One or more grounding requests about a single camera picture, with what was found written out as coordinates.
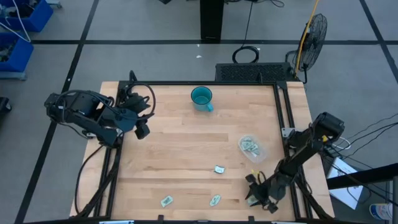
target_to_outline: metal bracket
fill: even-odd
[[[282,128],[282,137],[287,138],[293,130],[296,131],[295,128]]]
[[[276,81],[276,85],[279,86],[283,90],[287,90],[287,83],[286,81]]]

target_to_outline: blue storage box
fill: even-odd
[[[23,72],[33,52],[33,45],[13,33],[0,33],[0,46],[16,44],[7,62],[0,62],[0,71]]]
[[[29,3],[29,0],[15,0],[15,2],[17,6],[20,7],[23,3]],[[15,7],[12,0],[0,0],[0,4],[7,7]],[[21,20],[26,31],[40,32],[44,28],[47,21],[49,21],[52,13],[53,10],[47,1],[40,0],[30,17],[21,18]],[[0,22],[13,30],[23,30],[18,17],[8,17],[7,20],[3,17],[0,17]]]

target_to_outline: wooden table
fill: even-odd
[[[118,82],[104,82],[101,93],[116,97]],[[214,112],[195,111],[190,98],[194,86],[152,86],[157,106],[149,122],[151,133],[138,140],[133,131],[126,133],[121,154],[112,219],[156,220],[295,220],[289,189],[274,214],[245,201],[251,170],[262,170],[269,177],[284,150],[275,108],[272,86],[209,86],[213,92]],[[288,83],[290,104],[297,128],[311,122],[302,83]],[[144,86],[134,87],[142,96],[150,96]],[[282,109],[285,111],[283,95]],[[285,125],[287,115],[284,113]],[[238,140],[254,134],[267,150],[267,158],[253,164],[240,151]],[[88,141],[85,158],[96,148],[96,139]],[[100,179],[105,150],[86,165],[80,179],[79,208],[92,197]],[[224,174],[214,166],[226,167]],[[334,216],[319,155],[304,166],[313,196],[325,211]],[[301,216],[305,216],[302,196],[297,189]],[[221,201],[209,202],[216,194]],[[174,202],[162,208],[160,201],[171,195]],[[103,197],[104,214],[108,193]]]

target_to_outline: white paper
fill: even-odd
[[[341,169],[342,171],[344,171],[347,174],[352,174],[352,173],[357,172],[354,168],[352,168],[351,166],[349,166],[347,163],[345,163],[344,161],[342,161],[339,158],[336,158],[333,161],[333,166]],[[335,169],[333,166],[330,167],[327,179],[345,175],[341,171],[338,171],[337,169]],[[335,198],[337,198],[338,200],[340,200],[341,202],[345,203],[347,206],[349,206],[350,208],[355,210],[355,208],[358,204],[358,199],[361,196],[363,186],[355,186],[355,187],[348,187],[348,188],[349,188],[348,189],[349,193],[351,193],[352,196],[348,193],[346,187],[342,188],[342,189],[329,190],[329,193],[330,193],[330,195],[334,196]]]

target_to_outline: wire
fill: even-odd
[[[128,93],[134,86],[138,86],[138,85],[143,85],[143,86],[146,86],[148,89],[149,89],[149,91],[150,91],[150,93],[152,94],[152,97],[153,97],[153,105],[152,105],[152,110],[150,111],[150,113],[149,114],[147,114],[147,115],[143,115],[143,116],[141,116],[140,118],[138,118],[137,120],[138,121],[141,121],[141,120],[143,120],[143,119],[149,119],[151,116],[153,116],[153,115],[155,115],[155,108],[156,108],[156,96],[155,96],[155,92],[154,92],[154,90],[152,89],[152,87],[150,87],[148,84],[145,84],[145,83],[139,83],[139,82],[135,82],[135,83],[133,83],[131,86],[129,86],[128,88],[127,88],[127,90],[126,90],[126,92]],[[146,103],[149,101],[149,96],[146,96],[146,97],[144,97],[144,99],[146,99],[147,98],[147,101],[146,101]]]
[[[87,159],[86,159],[86,160],[83,162],[83,164],[81,165],[80,170],[79,170],[79,173],[77,174],[77,181],[76,181],[76,187],[75,187],[75,201],[74,201],[74,203],[75,203],[75,211],[76,211],[76,214],[79,214],[79,213],[80,213],[80,212],[79,212],[79,208],[78,208],[78,206],[77,206],[77,193],[78,193],[78,189],[79,189],[79,181],[80,181],[81,172],[82,172],[84,166],[86,165],[86,163],[87,163],[98,151],[100,151],[100,149],[101,149],[102,147],[104,147],[104,146],[100,146],[100,147],[97,148],[93,153],[91,153],[91,155],[89,155],[89,156],[87,157]]]
[[[391,117],[389,117],[389,118],[383,118],[383,119],[380,119],[379,121],[376,121],[375,123],[373,123],[373,124],[369,125],[369,126],[368,126],[368,127],[366,127],[365,129],[363,129],[363,130],[359,131],[358,133],[354,134],[353,136],[349,137],[348,139],[351,139],[351,138],[353,138],[353,137],[355,137],[355,136],[357,136],[357,135],[361,134],[362,132],[364,132],[364,131],[368,130],[368,129],[369,129],[371,126],[374,126],[374,125],[376,125],[376,124],[379,124],[379,123],[380,123],[380,122],[382,122],[382,121],[385,121],[385,120],[391,119],[391,118],[393,118],[393,117],[395,117],[395,116],[397,116],[397,115],[398,115],[398,113],[396,113],[396,114],[392,115],[392,116],[391,116]]]
[[[362,145],[361,147],[357,148],[353,153],[351,153],[350,155],[348,155],[348,156],[346,156],[346,157],[349,157],[349,156],[354,155],[354,154],[355,154],[356,152],[358,152],[360,149],[362,149],[363,147],[367,146],[370,142],[376,140],[382,133],[384,133],[384,132],[387,131],[388,129],[393,128],[393,127],[396,126],[396,125],[397,125],[397,124],[394,124],[394,125],[390,126],[389,128],[384,129],[384,130],[383,130],[382,132],[380,132],[376,137],[372,138],[372,139],[371,139],[370,141],[368,141],[366,144],[364,144],[364,145]]]
[[[2,25],[2,26],[3,26],[4,28],[6,28],[7,30],[13,32],[15,35],[17,35],[17,36],[18,36],[19,38],[21,38],[22,40],[24,40],[24,41],[30,43],[31,40],[30,40],[30,37],[29,37],[29,35],[27,34],[26,30],[25,30],[25,26],[24,26],[24,23],[22,22],[21,15],[19,14],[19,9],[18,9],[17,3],[15,3],[15,0],[12,0],[12,2],[13,2],[14,5],[15,5],[15,9],[16,9],[16,11],[17,11],[17,15],[18,15],[19,22],[21,23],[21,26],[22,26],[22,28],[23,28],[23,30],[24,30],[24,32],[25,32],[25,35],[26,35],[27,39],[23,38],[23,37],[22,37],[21,35],[19,35],[17,32],[13,31],[11,28],[8,28],[8,26],[4,25],[4,24],[1,23],[1,22],[0,22],[0,25]]]
[[[377,132],[377,131],[379,131],[379,130],[381,130],[381,129],[383,129],[383,128],[387,128],[387,127],[389,127],[389,126],[395,126],[395,125],[397,125],[397,124],[398,124],[398,123],[388,124],[388,125],[385,125],[385,126],[379,128],[379,129],[375,130],[375,131],[372,131],[372,132],[370,132],[370,133],[368,133],[368,134],[365,134],[364,136],[361,136],[361,137],[355,139],[353,142],[351,142],[351,144],[350,144],[349,146],[351,146],[352,144],[354,144],[356,141],[358,141],[358,140],[360,140],[360,139],[362,139],[362,138],[365,138],[366,136],[369,136],[369,135],[371,135],[371,134],[373,134],[373,133],[375,133],[375,132]],[[345,150],[347,147],[348,147],[348,146],[346,146],[344,149],[340,149],[338,152],[341,152],[341,151]]]
[[[347,176],[347,177],[348,177],[349,179],[351,179],[353,182],[357,183],[358,185],[362,185],[364,188],[368,189],[370,192],[376,194],[377,196],[379,196],[379,197],[381,197],[381,198],[383,198],[383,199],[386,199],[388,202],[390,202],[390,203],[392,203],[393,205],[395,205],[395,206],[398,207],[398,204],[396,204],[396,203],[393,202],[392,200],[386,198],[385,196],[381,195],[380,193],[378,193],[378,192],[376,192],[376,191],[370,189],[370,188],[368,187],[368,185],[366,185],[366,184],[364,184],[364,183],[361,183],[360,181],[356,180],[354,177],[352,177],[351,175],[349,175],[349,174],[347,174],[346,172],[342,171],[339,167],[335,166],[332,162],[328,161],[327,159],[325,159],[324,161],[327,161],[333,168],[335,168],[336,170],[338,170],[338,171],[344,173],[345,176]]]
[[[351,194],[351,192],[349,191],[349,187],[347,187],[346,189],[347,189],[347,192],[351,195],[351,197],[352,197],[355,201],[357,201],[358,203],[360,203],[360,204],[364,204],[364,203],[367,202],[367,201],[369,200],[369,198],[371,198],[371,196],[372,196],[372,192],[368,189],[368,190],[369,190],[369,195],[368,195],[368,197],[367,197],[365,200],[363,200],[362,202],[360,202],[358,199],[356,199],[356,197],[354,197],[354,195]]]
[[[343,155],[342,155],[341,153],[339,153],[336,149],[334,149],[334,148],[332,148],[332,149],[333,149],[337,154],[339,154],[341,157],[343,157]],[[360,163],[360,164],[362,164],[362,165],[364,165],[364,166],[367,166],[367,167],[369,167],[370,169],[374,169],[373,167],[371,167],[371,166],[369,166],[369,165],[367,165],[367,164],[365,164],[365,163],[363,163],[363,162],[361,162],[361,161],[357,161],[356,159],[353,159],[353,158],[351,158],[351,157],[346,157],[346,158],[344,158],[344,159],[351,159],[352,161],[355,161],[355,162]],[[373,187],[375,187],[375,188],[377,188],[377,189],[379,189],[379,190],[385,192],[385,193],[392,194],[392,193],[390,193],[390,192],[387,192],[387,191],[381,189],[380,187],[378,187],[378,186],[376,186],[376,185],[374,185],[374,184],[371,184],[371,185],[372,185]]]
[[[340,152],[338,152],[335,148],[331,147],[331,149],[334,150],[341,158],[344,157],[344,155],[342,155]],[[365,163],[363,163],[363,162],[361,162],[361,161],[357,161],[356,159],[353,159],[353,158],[351,158],[351,157],[346,157],[346,158],[344,158],[344,159],[351,159],[352,161],[355,161],[355,162],[357,162],[357,163],[359,163],[359,164],[362,164],[362,165],[364,165],[364,166],[367,166],[367,167],[370,168],[370,169],[374,169],[373,167],[371,167],[371,166],[369,166],[369,165],[367,165],[367,164],[365,164]]]
[[[276,6],[276,7],[285,7],[285,3],[282,2],[281,0],[262,0],[262,1],[258,1],[258,2],[255,2],[255,3],[262,3],[262,2],[265,2],[265,1],[270,1],[270,2],[272,2],[273,5]]]
[[[334,147],[336,147],[336,148],[338,148],[338,149],[344,149],[344,150],[346,150],[346,149],[351,149],[351,143],[350,143],[347,139],[345,139],[345,138],[343,138],[343,137],[339,137],[339,138],[342,139],[343,142],[347,142],[348,148],[343,148],[343,147],[340,147],[340,146],[339,146],[339,145],[341,145],[341,143],[343,143],[343,142],[341,142],[341,143],[338,144],[338,145],[332,144],[332,146],[334,146]]]
[[[58,124],[60,124],[60,125],[62,125],[62,126],[69,127],[69,128],[71,128],[72,130],[74,130],[80,137],[82,137],[82,138],[84,138],[84,139],[88,139],[86,136],[80,134],[79,131],[76,130],[74,127],[72,127],[72,126],[70,126],[70,125],[68,125],[68,124],[63,124],[63,123],[58,123]]]
[[[234,63],[238,63],[238,61],[236,60],[236,55],[237,55],[238,52],[240,52],[241,50],[251,50],[251,51],[253,51],[253,52],[256,54],[256,57],[255,57],[254,60],[251,61],[250,63],[257,63],[257,62],[259,61],[260,52],[259,52],[259,50],[257,49],[257,47],[253,47],[253,46],[245,46],[245,47],[243,47],[243,46],[245,45],[246,39],[247,39],[247,37],[248,37],[248,30],[249,30],[249,23],[250,23],[250,18],[251,18],[251,11],[252,11],[252,9],[253,9],[253,2],[252,2],[251,5],[250,5],[249,19],[248,19],[248,24],[246,25],[246,33],[245,33],[245,35],[244,35],[244,40],[243,40],[242,46],[241,46],[240,48],[238,48],[237,50],[235,50],[234,53],[232,54],[232,61],[233,61]]]
[[[299,66],[300,66],[300,58],[301,58],[301,53],[302,53],[302,50],[303,50],[305,34],[308,32],[308,28],[310,27],[310,24],[311,24],[311,21],[312,21],[312,17],[313,17],[313,15],[315,13],[315,10],[317,9],[318,2],[319,2],[319,0],[317,0],[315,2],[315,5],[313,6],[310,20],[308,21],[307,26],[305,27],[303,38],[301,38],[301,41],[300,41],[300,47],[298,48],[298,52],[297,52],[297,63],[296,63],[295,71],[294,71],[295,76],[296,76],[296,74],[297,74],[297,72],[299,70]]]

